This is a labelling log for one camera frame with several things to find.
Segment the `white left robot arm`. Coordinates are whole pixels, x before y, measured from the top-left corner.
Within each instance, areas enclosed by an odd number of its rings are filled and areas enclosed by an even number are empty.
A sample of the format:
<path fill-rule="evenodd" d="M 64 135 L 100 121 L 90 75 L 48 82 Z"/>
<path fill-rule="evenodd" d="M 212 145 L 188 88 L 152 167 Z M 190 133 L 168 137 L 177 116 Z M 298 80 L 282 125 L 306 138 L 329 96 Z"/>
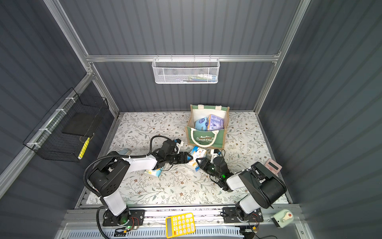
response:
<path fill-rule="evenodd" d="M 105 209 L 114 217 L 128 213 L 128 206 L 119 192 L 126 173 L 161 169 L 166 164 L 187 164 L 193 159 L 188 152 L 179 151 L 180 139 L 166 138 L 157 149 L 152 149 L 152 142 L 150 141 L 147 154 L 122 155 L 112 151 L 96 159 L 85 169 L 85 187 L 101 200 Z"/>

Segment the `blue cartoon tissue pack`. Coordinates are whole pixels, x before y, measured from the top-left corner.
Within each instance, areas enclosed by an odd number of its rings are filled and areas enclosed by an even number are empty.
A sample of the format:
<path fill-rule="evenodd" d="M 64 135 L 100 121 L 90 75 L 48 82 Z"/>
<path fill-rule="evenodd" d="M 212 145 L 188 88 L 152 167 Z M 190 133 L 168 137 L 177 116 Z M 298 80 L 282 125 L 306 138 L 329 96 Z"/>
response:
<path fill-rule="evenodd" d="M 209 125 L 209 119 L 207 117 L 198 119 L 195 122 L 195 129 L 199 131 L 207 131 Z"/>

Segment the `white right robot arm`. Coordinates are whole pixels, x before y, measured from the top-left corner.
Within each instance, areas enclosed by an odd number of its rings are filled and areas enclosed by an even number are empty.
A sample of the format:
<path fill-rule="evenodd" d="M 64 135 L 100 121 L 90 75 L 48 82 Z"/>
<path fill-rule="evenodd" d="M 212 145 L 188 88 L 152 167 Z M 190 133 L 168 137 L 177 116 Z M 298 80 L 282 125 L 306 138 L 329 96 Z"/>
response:
<path fill-rule="evenodd" d="M 236 214 L 244 217 L 260 208 L 267 209 L 287 192 L 285 183 L 260 162 L 238 173 L 231 173 L 225 159 L 198 158 L 200 169 L 210 176 L 213 183 L 226 192 L 244 188 L 248 194 L 236 204 Z"/>

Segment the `colourful white tissue pack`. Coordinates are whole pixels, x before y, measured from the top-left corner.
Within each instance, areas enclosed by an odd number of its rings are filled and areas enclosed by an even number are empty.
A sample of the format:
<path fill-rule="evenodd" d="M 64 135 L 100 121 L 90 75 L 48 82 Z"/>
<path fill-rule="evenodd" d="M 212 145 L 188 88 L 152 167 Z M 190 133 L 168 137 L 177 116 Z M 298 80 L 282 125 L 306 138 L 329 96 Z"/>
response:
<path fill-rule="evenodd" d="M 146 176 L 149 176 L 149 177 L 152 177 L 152 178 L 155 178 L 155 179 L 159 179 L 162 175 L 163 171 L 160 169 L 155 169 L 155 170 L 145 170 L 144 171 L 144 174 Z"/>

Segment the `green Christmas burlap tote bag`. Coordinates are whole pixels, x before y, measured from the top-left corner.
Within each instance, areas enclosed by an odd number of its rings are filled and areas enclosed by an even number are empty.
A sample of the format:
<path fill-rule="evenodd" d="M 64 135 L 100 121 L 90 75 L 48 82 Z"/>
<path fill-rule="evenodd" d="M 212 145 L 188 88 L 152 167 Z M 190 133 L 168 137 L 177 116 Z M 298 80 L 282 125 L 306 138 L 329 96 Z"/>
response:
<path fill-rule="evenodd" d="M 191 105 L 186 126 L 189 145 L 224 149 L 229 123 L 229 107 Z"/>

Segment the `orange blue tissue pack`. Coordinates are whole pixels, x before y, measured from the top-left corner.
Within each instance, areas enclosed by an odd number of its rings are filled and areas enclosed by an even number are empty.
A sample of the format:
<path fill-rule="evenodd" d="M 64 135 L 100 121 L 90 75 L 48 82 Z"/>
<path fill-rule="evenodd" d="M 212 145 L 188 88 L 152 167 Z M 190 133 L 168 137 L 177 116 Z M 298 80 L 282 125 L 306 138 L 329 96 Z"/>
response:
<path fill-rule="evenodd" d="M 191 157 L 190 156 L 188 157 L 189 161 L 187 163 L 187 167 L 197 172 L 200 167 L 196 160 L 199 158 L 204 158 L 207 155 L 207 150 L 204 148 L 195 146 L 189 154 L 191 155 Z"/>

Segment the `purple tissue pack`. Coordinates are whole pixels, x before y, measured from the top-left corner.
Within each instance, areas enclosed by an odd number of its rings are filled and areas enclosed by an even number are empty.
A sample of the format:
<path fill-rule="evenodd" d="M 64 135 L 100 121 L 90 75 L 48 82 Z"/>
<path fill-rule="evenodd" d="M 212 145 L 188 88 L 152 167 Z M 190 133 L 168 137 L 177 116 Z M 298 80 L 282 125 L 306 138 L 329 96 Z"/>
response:
<path fill-rule="evenodd" d="M 208 131 L 224 129 L 224 118 L 211 114 L 209 116 Z"/>

